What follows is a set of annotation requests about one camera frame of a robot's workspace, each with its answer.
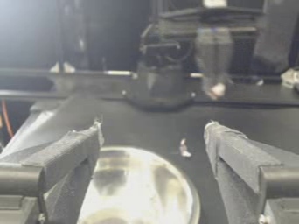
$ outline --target red cable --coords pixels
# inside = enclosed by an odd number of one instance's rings
[[[5,122],[7,132],[9,134],[9,137],[13,137],[15,133],[13,133],[13,129],[9,122],[9,115],[7,112],[5,100],[3,100],[3,111],[4,111],[4,122]]]

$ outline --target screw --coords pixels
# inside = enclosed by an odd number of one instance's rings
[[[269,218],[267,216],[264,216],[263,214],[260,214],[259,219],[257,219],[257,223],[259,224],[269,224]]]

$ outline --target black table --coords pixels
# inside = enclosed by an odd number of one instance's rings
[[[128,145],[153,151],[187,173],[200,195],[200,224],[228,223],[203,141],[209,120],[240,130],[259,142],[299,152],[299,108],[197,105],[172,112],[151,112],[125,101],[104,101],[96,96],[77,95],[67,101],[47,101],[33,106],[31,117],[4,153],[48,143],[69,130],[83,130],[96,116],[103,116],[105,146]],[[189,159],[179,153],[183,138],[192,154]]]

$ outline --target silver bowl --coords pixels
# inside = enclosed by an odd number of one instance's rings
[[[197,224],[199,219],[196,189],[168,161],[147,150],[101,149],[79,224]]]

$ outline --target cable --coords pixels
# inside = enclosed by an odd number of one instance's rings
[[[0,129],[4,127],[3,115],[0,115]]]
[[[172,56],[169,56],[169,55],[165,55],[164,57],[165,57],[165,58],[168,59],[168,61],[171,61],[171,62],[181,63],[181,62],[184,62],[184,61],[188,59],[188,57],[192,55],[192,49],[193,49],[193,43],[191,42],[191,43],[189,43],[188,50],[187,50],[187,53],[185,53],[179,59],[172,58]]]
[[[9,137],[13,138],[15,133],[13,133],[13,129],[9,122],[9,115],[7,112],[5,100],[3,100],[3,111],[4,111],[4,122],[5,122],[7,132],[9,134]]]

